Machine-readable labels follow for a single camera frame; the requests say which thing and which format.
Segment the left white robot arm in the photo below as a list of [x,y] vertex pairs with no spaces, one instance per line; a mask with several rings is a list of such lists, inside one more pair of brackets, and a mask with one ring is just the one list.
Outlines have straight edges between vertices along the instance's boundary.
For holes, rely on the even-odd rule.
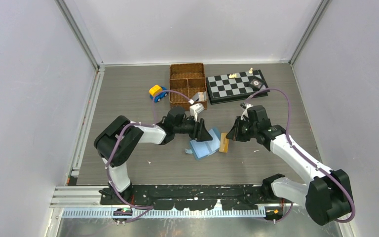
[[113,198],[119,204],[127,204],[132,197],[128,188],[131,180],[126,162],[139,143],[166,145],[176,134],[186,134],[196,142],[212,141],[204,119],[187,116],[181,106],[173,107],[161,121],[153,125],[133,122],[118,116],[94,140],[94,148],[105,163]]

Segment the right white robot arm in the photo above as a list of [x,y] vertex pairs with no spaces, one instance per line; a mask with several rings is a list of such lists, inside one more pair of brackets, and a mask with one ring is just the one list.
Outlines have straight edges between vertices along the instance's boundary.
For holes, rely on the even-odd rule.
[[267,202],[279,198],[306,209],[309,217],[323,226],[341,217],[354,218],[356,213],[348,174],[322,164],[299,146],[280,125],[272,125],[262,105],[241,103],[243,113],[237,116],[226,138],[238,142],[255,139],[268,151],[285,161],[303,180],[294,182],[282,174],[263,179],[261,192]]

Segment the blue card holder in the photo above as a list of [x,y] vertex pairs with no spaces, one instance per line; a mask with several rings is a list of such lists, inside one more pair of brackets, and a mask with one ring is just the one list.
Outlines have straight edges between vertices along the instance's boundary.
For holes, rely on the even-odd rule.
[[217,127],[213,127],[209,130],[209,134],[213,140],[204,142],[191,140],[189,142],[190,148],[185,149],[185,153],[193,155],[196,160],[201,160],[217,152],[220,148],[221,133]]

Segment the orange credit card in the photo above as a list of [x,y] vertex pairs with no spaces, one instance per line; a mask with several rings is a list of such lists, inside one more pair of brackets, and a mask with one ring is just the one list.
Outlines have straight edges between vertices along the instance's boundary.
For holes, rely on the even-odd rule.
[[219,152],[227,153],[228,144],[229,144],[229,139],[227,138],[227,133],[221,133]]

